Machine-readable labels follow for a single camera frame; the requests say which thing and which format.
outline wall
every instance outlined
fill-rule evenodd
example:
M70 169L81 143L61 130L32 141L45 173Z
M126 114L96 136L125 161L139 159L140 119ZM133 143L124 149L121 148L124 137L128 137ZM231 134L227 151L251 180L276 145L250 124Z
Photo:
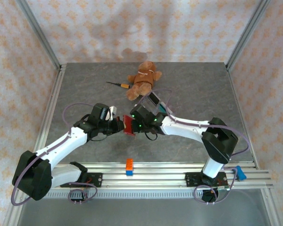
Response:
M271 1L231 76L260 167L272 170L283 213L283 0Z
M34 148L55 74L16 2L0 1L0 225L18 158Z
M60 63L227 62L260 0L28 0Z

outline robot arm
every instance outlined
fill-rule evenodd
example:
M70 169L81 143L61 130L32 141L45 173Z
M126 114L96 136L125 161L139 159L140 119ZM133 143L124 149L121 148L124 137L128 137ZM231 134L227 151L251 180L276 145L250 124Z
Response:
M238 138L233 132L209 127L210 125L226 126L219 118L213 118L210 121L192 121L174 117L177 121L202 126L184 125L174 122L166 113L154 115L142 105L136 105L131 110L130 115L134 120L124 117L126 127L129 127L131 130L125 129L127 134L134 135L135 133L151 132L153 134L186 137L203 143L209 158L202 169L202 173L209 179L215 178L221 168L229 162L238 142Z
M23 170L41 154L32 167L20 180L18 188L32 197L40 200L54 187L79 180L85 181L87 169L77 162L71 162L65 167L55 168L56 165L76 148L86 144L99 133L112 135L124 129L124 123L116 114L115 107L96 104L91 114L84 116L71 128L71 133L66 133L61 138L38 150L35 153L24 152L19 160L12 184L15 185Z

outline brown teddy bear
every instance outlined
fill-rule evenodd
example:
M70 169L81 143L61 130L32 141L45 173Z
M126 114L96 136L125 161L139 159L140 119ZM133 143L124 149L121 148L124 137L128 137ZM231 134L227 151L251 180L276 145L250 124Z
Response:
M134 83L131 89L126 92L129 100L135 100L139 95L149 93L154 85L154 81L158 81L162 73L156 71L156 66L152 61L145 61L138 67L136 75L128 75L128 81Z

